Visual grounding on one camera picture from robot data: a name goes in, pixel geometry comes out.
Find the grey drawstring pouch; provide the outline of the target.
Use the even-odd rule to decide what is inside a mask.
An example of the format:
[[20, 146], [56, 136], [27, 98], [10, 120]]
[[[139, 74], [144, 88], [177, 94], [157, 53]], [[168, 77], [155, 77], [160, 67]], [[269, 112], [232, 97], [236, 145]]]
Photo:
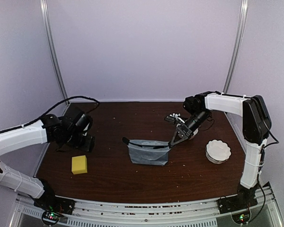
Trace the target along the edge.
[[171, 147], [167, 141], [130, 140], [123, 137], [122, 142], [128, 147], [133, 164], [164, 166], [169, 160]]

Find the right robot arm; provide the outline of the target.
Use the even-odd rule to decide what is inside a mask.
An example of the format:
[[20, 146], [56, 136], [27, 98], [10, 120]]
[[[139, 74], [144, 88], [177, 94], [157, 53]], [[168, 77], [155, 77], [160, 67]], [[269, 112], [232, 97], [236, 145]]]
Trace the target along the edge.
[[240, 143], [245, 152], [240, 186], [246, 190], [254, 188], [264, 165], [266, 148], [279, 144], [279, 140], [271, 132], [272, 121], [263, 97], [207, 91], [186, 97], [183, 108], [190, 117], [182, 119], [178, 114], [170, 114], [165, 118], [176, 124], [174, 135], [168, 143], [170, 148], [191, 139], [212, 111], [241, 118], [241, 129], [236, 130], [236, 134], [241, 136]]

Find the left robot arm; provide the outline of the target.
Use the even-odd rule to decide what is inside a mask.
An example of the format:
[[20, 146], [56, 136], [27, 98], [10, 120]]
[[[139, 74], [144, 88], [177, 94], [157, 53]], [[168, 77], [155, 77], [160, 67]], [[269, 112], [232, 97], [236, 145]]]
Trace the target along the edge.
[[[71, 108], [63, 116], [56, 116], [51, 111], [64, 102], [73, 99], [85, 99], [95, 102], [92, 111], [100, 102], [87, 96], [72, 96], [66, 98], [27, 123], [0, 130], [0, 157], [32, 145], [55, 142], [59, 148], [64, 145], [91, 152], [95, 138], [88, 134], [93, 125], [91, 111], [83, 111], [77, 107]], [[58, 198], [45, 182], [23, 174], [0, 161], [0, 185], [16, 192], [23, 192], [34, 199], [39, 199], [48, 210], [54, 210], [59, 205]]]

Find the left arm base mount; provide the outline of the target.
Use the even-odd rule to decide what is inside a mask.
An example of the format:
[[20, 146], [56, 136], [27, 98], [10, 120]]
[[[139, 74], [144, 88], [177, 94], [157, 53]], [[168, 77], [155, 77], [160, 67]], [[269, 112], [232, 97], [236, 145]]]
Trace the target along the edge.
[[42, 208], [44, 211], [71, 215], [74, 210], [75, 201], [57, 197], [53, 188], [46, 180], [39, 180], [43, 184], [44, 193], [38, 199], [32, 197], [34, 205]]

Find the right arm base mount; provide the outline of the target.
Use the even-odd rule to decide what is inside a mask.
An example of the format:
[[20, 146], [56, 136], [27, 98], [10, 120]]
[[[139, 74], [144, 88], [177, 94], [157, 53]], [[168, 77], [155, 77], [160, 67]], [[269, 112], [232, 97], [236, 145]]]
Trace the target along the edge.
[[217, 200], [219, 212], [221, 214], [234, 212], [238, 210], [247, 209], [250, 206], [256, 206], [258, 204], [255, 197], [255, 192], [258, 189], [256, 184], [254, 187], [247, 189], [241, 184], [237, 187], [237, 194], [230, 197], [221, 197]]

